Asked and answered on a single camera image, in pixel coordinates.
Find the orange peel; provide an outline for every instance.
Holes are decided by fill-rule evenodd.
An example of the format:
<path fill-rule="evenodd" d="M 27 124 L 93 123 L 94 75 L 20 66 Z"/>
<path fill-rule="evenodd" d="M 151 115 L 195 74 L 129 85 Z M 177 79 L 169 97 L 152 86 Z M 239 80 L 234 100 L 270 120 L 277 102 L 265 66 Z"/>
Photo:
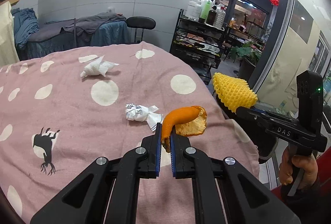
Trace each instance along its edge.
<path fill-rule="evenodd" d="M 169 137 L 176 128 L 176 133 L 182 136 L 194 136 L 204 133 L 206 128 L 207 113 L 200 106 L 181 107 L 172 110 L 164 118 L 161 132 L 161 143 L 165 150 L 170 152 Z"/>

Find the black deer silhouette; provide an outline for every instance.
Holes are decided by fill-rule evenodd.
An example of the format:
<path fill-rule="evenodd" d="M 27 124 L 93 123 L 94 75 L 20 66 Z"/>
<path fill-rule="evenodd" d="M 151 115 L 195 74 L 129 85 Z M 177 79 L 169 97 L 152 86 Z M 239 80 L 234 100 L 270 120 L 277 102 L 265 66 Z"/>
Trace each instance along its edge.
<path fill-rule="evenodd" d="M 52 133 L 49 133 L 48 135 L 42 135 L 42 131 L 43 131 L 44 127 L 41 128 L 41 132 L 40 134 L 36 134 L 34 137 L 34 145 L 33 146 L 38 146 L 41 147 L 42 149 L 44 149 L 45 153 L 44 153 L 44 163 L 40 166 L 41 172 L 45 172 L 46 174 L 46 167 L 48 167 L 48 165 L 51 166 L 51 170 L 49 171 L 49 174 L 55 174 L 56 170 L 55 167 L 52 163 L 52 145 L 53 142 L 52 140 L 56 138 L 57 133 L 60 131 L 58 130 L 56 133 L 54 133 L 54 135 L 51 137 Z"/>

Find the green bottle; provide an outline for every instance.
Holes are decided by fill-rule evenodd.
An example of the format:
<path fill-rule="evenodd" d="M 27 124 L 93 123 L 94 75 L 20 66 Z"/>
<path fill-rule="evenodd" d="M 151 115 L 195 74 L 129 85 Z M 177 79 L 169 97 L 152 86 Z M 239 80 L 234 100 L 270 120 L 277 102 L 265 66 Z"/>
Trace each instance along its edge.
<path fill-rule="evenodd" d="M 212 1 L 207 0 L 205 3 L 205 6 L 202 8 L 203 10 L 202 10 L 202 13 L 199 18 L 200 23 L 205 23 L 207 16 L 209 14 L 209 11 L 211 10 L 211 5 L 212 5 Z"/>

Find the plastic bottle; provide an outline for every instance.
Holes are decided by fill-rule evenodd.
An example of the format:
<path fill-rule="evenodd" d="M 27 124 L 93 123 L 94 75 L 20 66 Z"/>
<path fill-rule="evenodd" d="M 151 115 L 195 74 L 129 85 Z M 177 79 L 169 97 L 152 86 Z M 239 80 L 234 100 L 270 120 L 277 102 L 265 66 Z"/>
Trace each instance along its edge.
<path fill-rule="evenodd" d="M 216 8 L 217 8 L 217 6 L 214 5 L 212 7 L 212 9 L 209 11 L 208 17 L 207 17 L 207 20 L 206 20 L 206 24 L 208 24 L 208 25 L 213 25 L 214 24 L 215 18 L 216 18 L 216 14 L 217 14 Z"/>
<path fill-rule="evenodd" d="M 196 2 L 194 1 L 189 1 L 188 6 L 187 6 L 187 10 L 186 10 L 186 14 L 185 17 L 189 18 L 191 16 L 191 14 L 194 12 L 195 10 L 195 6 L 196 6 Z"/>
<path fill-rule="evenodd" d="M 198 21 L 199 20 L 199 16 L 201 14 L 201 9 L 202 9 L 202 7 L 201 7 L 201 0 L 198 0 L 198 3 L 195 5 L 194 12 L 191 14 L 191 16 L 189 17 L 189 19 Z"/>
<path fill-rule="evenodd" d="M 212 8 L 212 1 L 211 0 L 205 0 L 204 3 L 205 3 L 204 5 L 203 5 L 203 3 L 201 3 L 202 11 L 201 11 L 201 15 L 200 15 L 200 18 L 199 18 L 200 23 L 205 23 L 205 21 L 207 19 L 207 16 L 208 16 L 208 13 Z"/>
<path fill-rule="evenodd" d="M 203 9 L 204 9 L 204 7 L 205 7 L 207 1 L 208 1 L 208 0 L 201 0 L 201 13 L 202 13 L 202 11 L 203 11 Z"/>
<path fill-rule="evenodd" d="M 220 29 L 222 29 L 223 22 L 225 19 L 225 10 L 224 10 L 224 5 L 222 5 L 222 4 L 219 4 L 219 5 L 221 6 L 221 8 L 219 10 L 217 10 L 216 19 L 215 19 L 213 26 L 220 30 Z"/>

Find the brown bottle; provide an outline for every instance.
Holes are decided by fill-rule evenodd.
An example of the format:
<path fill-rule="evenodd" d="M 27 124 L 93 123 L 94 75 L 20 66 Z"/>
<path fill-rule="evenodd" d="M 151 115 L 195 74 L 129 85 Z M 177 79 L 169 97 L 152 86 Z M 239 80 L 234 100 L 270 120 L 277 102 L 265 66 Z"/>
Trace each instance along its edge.
<path fill-rule="evenodd" d="M 211 26 L 214 24 L 214 21 L 215 21 L 215 18 L 216 18 L 216 14 L 217 14 L 216 8 L 217 8 L 217 6 L 214 5 L 212 7 L 212 9 L 209 11 L 208 17 L 207 17 L 207 20 L 206 20 L 206 24 L 209 24 Z"/>

